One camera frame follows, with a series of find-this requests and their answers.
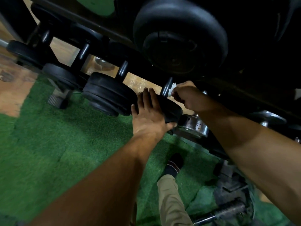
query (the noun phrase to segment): pant leg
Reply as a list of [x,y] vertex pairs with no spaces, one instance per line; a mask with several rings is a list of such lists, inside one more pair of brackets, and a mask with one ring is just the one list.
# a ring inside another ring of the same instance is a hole
[[162,226],[193,226],[178,193],[178,185],[172,175],[164,175],[157,182],[159,211]]

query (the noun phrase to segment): foot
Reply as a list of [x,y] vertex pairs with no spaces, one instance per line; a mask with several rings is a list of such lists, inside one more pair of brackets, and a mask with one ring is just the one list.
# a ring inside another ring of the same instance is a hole
[[167,162],[167,165],[164,168],[164,175],[172,175],[174,178],[178,175],[181,168],[183,167],[184,160],[179,153],[173,154]]

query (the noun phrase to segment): forearm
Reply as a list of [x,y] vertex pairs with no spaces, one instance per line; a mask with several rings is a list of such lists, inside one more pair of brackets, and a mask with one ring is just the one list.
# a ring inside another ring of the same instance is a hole
[[288,217],[301,222],[301,148],[293,140],[241,117],[209,97],[196,111],[238,168]]
[[30,225],[129,225],[139,182],[157,141],[133,137]]

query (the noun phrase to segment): person's right hand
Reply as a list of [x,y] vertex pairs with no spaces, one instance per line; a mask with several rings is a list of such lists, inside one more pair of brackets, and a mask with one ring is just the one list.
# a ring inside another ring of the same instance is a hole
[[205,95],[197,89],[192,81],[177,84],[172,91],[172,96],[177,102],[184,104],[185,108],[200,111],[200,98]]

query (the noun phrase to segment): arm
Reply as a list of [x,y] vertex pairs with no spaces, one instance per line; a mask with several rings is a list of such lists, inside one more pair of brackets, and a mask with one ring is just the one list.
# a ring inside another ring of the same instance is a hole
[[301,146],[225,108],[192,82],[174,89],[194,110],[238,168],[293,222],[301,224]]
[[101,166],[66,191],[29,225],[129,226],[139,182],[156,144],[175,123],[165,124],[156,93],[138,95],[132,105],[133,137]]

